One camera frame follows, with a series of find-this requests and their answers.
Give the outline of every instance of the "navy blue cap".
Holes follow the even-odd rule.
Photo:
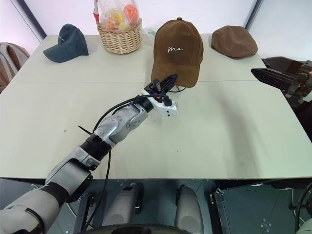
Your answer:
[[[89,55],[84,35],[72,24],[64,25],[58,35],[58,44],[43,53],[54,62],[65,62],[79,55]]]

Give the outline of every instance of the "white table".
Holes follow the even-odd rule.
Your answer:
[[[48,37],[0,95],[0,177],[45,178],[88,137],[78,125],[92,130],[108,108],[147,85],[151,46],[118,56],[103,50],[98,36],[86,38],[90,56],[56,64],[42,53],[56,40]],[[113,69],[108,58],[122,62]],[[249,71],[264,66],[260,58],[232,60],[206,46],[204,62],[194,88],[170,94],[178,119],[151,111],[112,150],[110,178],[312,176],[312,144],[299,121],[280,91]],[[107,157],[95,178],[105,177],[106,165]]]

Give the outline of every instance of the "silver robot arm segment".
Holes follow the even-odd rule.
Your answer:
[[[153,82],[143,93],[163,95],[173,87],[175,79],[173,75],[165,81]],[[85,142],[49,173],[44,186],[25,193],[0,211],[1,234],[46,233],[62,205],[76,201],[90,184],[93,179],[90,171],[147,118],[148,112],[155,108],[177,116],[177,103],[168,98],[165,101],[162,104],[158,98],[142,98],[105,117]]]

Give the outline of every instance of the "brown baseball cap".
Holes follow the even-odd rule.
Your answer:
[[[252,56],[258,51],[253,37],[241,26],[227,25],[214,31],[211,46],[232,59]]]
[[[151,80],[177,74],[176,85],[195,86],[203,52],[203,42],[192,23],[182,18],[166,22],[155,35]]]

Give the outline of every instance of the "floor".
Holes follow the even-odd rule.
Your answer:
[[[92,226],[99,226],[103,214],[109,209],[114,197],[122,188],[134,180],[109,180],[104,202],[95,216]],[[205,234],[211,234],[211,223],[206,201],[207,193],[214,187],[212,180],[140,180],[144,186],[142,212],[135,216],[134,223],[155,223],[173,225],[176,214],[176,191],[182,184],[191,186],[198,197]],[[103,186],[102,180],[94,180],[87,192],[97,195]],[[0,179],[0,209],[23,193],[36,188],[34,184]],[[301,190],[294,190],[294,201],[297,201]],[[292,190],[278,190],[268,185],[260,187],[241,187],[225,190],[223,199],[228,223],[232,234],[293,234],[294,216],[288,209],[291,203]],[[65,204],[48,234],[71,234],[78,212],[79,201]],[[303,220],[309,215],[302,210]]]

